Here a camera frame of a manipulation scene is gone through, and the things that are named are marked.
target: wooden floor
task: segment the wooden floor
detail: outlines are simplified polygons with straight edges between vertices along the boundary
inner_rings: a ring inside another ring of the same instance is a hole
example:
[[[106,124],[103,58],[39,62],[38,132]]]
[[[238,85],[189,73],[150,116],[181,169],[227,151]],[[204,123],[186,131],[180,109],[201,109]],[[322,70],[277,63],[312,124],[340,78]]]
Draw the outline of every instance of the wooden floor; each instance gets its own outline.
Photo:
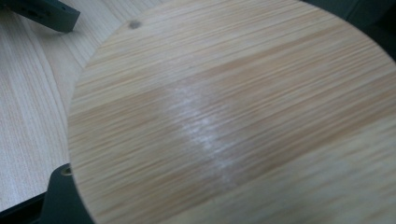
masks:
[[[69,162],[66,115],[78,76],[123,23],[167,0],[63,0],[81,12],[60,34],[0,11],[0,211],[47,189]]]

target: wood grain surface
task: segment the wood grain surface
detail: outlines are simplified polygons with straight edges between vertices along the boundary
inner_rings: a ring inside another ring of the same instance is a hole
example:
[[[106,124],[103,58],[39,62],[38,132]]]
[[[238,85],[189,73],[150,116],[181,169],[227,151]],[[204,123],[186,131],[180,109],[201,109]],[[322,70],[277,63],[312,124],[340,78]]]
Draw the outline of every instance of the wood grain surface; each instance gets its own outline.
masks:
[[[69,161],[67,111],[82,68],[132,16],[166,0],[63,0],[75,31],[52,32],[0,10],[0,211],[46,191]]]
[[[396,66],[289,0],[176,0],[77,84],[69,148],[98,223],[394,223]]]

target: black base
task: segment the black base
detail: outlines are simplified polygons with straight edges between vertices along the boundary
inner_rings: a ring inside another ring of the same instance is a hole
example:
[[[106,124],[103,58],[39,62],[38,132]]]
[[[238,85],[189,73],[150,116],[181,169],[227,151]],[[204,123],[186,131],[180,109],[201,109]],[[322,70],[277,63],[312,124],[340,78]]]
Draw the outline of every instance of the black base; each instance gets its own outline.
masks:
[[[56,169],[46,193],[40,194],[0,213],[0,223],[92,224],[78,196],[69,164]]]

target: small hole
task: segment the small hole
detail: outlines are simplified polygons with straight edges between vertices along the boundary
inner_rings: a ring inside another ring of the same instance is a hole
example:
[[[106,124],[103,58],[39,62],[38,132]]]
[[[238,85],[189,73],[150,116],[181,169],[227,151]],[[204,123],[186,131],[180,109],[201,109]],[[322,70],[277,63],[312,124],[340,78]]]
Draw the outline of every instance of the small hole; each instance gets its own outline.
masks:
[[[62,175],[71,175],[72,174],[72,169],[70,167],[64,168],[61,171]]]
[[[131,21],[131,23],[129,24],[129,27],[131,27],[131,29],[137,29],[142,25],[142,23],[140,21]]]

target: light wood laminate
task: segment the light wood laminate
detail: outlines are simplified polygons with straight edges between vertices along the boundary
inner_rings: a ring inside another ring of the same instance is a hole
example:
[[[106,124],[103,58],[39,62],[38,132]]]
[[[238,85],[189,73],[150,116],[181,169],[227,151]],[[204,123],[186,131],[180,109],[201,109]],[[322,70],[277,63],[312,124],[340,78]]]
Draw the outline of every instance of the light wood laminate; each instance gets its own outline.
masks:
[[[75,31],[52,32],[0,10],[0,211],[46,191],[69,162],[67,111],[82,68],[127,20],[165,0],[63,0]]]
[[[98,223],[394,223],[396,66],[367,36],[289,0],[176,0],[133,24],[71,104]]]

